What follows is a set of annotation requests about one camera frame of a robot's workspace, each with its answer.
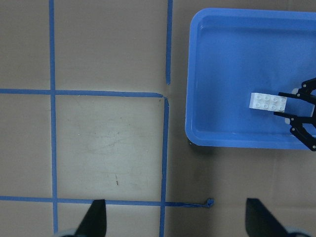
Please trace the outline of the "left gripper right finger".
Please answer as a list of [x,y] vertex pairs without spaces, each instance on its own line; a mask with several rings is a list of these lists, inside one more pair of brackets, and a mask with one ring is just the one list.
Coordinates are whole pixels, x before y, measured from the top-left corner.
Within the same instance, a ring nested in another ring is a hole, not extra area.
[[285,227],[257,198],[247,198],[245,229],[249,237],[289,237]]

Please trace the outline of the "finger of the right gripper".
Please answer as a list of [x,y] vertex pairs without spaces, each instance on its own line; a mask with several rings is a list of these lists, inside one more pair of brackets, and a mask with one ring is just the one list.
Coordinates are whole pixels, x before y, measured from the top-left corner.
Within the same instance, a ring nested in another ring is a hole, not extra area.
[[300,99],[310,104],[315,104],[316,97],[312,95],[312,92],[315,89],[316,89],[316,79],[313,78],[313,79],[302,82],[301,88],[299,88],[296,93],[292,94],[292,93],[279,92],[278,96]]
[[289,119],[291,126],[290,132],[299,141],[301,141],[311,151],[316,150],[316,138],[311,135],[303,126],[303,124],[311,124],[316,127],[316,113],[313,112],[311,117],[296,116],[289,113],[274,112],[274,115]]

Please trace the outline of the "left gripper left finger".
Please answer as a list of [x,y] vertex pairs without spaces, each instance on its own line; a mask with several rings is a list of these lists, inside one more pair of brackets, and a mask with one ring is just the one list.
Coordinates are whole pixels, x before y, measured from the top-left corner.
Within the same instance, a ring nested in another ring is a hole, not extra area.
[[94,200],[82,222],[76,229],[75,237],[104,237],[107,231],[106,201]]

